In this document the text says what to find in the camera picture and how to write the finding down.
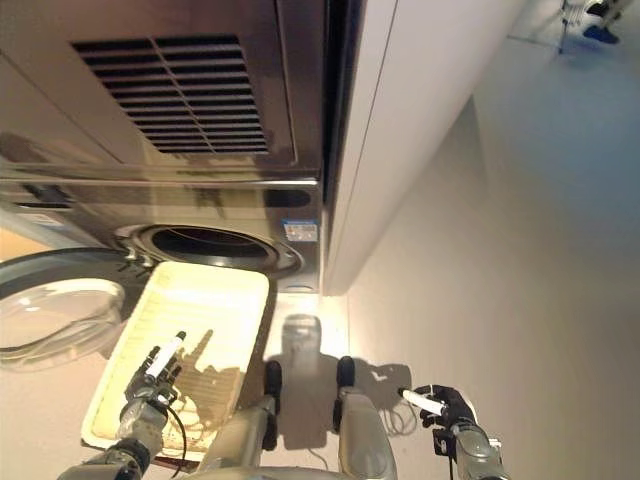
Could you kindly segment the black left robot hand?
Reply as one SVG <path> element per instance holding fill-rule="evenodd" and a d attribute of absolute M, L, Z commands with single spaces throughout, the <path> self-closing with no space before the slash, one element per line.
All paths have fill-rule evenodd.
<path fill-rule="evenodd" d="M 151 349 L 125 389 L 128 402 L 143 398 L 170 405 L 175 401 L 177 392 L 174 383 L 182 370 L 175 354 L 185 338 L 186 332 L 179 331 L 164 346 Z"/>

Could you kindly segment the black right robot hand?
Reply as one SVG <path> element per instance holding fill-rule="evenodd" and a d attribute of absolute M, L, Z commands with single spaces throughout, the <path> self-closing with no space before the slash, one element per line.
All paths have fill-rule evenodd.
<path fill-rule="evenodd" d="M 450 429 L 457 424 L 476 424 L 473 405 L 454 387 L 428 384 L 413 390 L 400 387 L 398 394 L 420 410 L 424 428 L 440 426 Z"/>

